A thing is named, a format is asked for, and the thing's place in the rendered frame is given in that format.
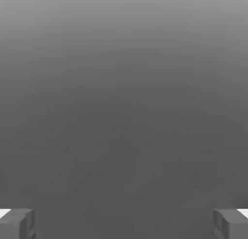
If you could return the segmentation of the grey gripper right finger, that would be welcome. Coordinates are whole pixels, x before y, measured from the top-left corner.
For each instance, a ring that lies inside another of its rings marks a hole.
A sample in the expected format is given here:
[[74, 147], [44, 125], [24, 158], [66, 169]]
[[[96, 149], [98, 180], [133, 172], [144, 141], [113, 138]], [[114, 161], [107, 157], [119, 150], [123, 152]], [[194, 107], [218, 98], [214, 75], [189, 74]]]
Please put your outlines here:
[[216, 239], [248, 239], [248, 209], [214, 209]]

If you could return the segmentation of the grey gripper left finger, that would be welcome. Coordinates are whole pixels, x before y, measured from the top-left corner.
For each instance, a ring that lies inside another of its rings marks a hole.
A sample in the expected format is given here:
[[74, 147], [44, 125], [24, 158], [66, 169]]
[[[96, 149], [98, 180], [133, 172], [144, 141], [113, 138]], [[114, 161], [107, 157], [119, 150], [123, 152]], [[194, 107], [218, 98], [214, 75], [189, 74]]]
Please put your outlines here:
[[0, 239], [36, 239], [35, 210], [0, 209]]

